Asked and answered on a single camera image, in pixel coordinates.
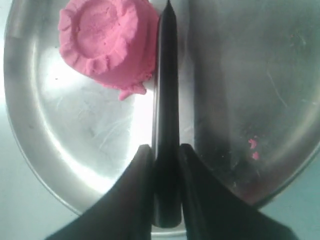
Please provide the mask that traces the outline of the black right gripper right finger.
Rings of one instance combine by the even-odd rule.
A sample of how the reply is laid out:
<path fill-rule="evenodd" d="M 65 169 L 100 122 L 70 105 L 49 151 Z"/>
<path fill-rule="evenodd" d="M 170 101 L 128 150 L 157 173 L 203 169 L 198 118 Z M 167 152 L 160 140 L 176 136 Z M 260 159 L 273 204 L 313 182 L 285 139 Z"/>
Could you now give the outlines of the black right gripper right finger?
<path fill-rule="evenodd" d="M 179 188 L 189 240 L 296 240 L 287 226 L 223 186 L 189 144 L 179 148 Z"/>

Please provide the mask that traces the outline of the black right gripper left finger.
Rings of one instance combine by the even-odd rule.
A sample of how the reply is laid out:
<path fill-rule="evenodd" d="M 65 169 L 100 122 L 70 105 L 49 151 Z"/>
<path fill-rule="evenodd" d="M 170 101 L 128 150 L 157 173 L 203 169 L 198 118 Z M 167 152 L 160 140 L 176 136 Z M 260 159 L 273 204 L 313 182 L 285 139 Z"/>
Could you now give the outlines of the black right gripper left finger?
<path fill-rule="evenodd" d="M 49 240 L 149 240 L 153 218 L 154 156 L 141 145 L 114 186 Z"/>

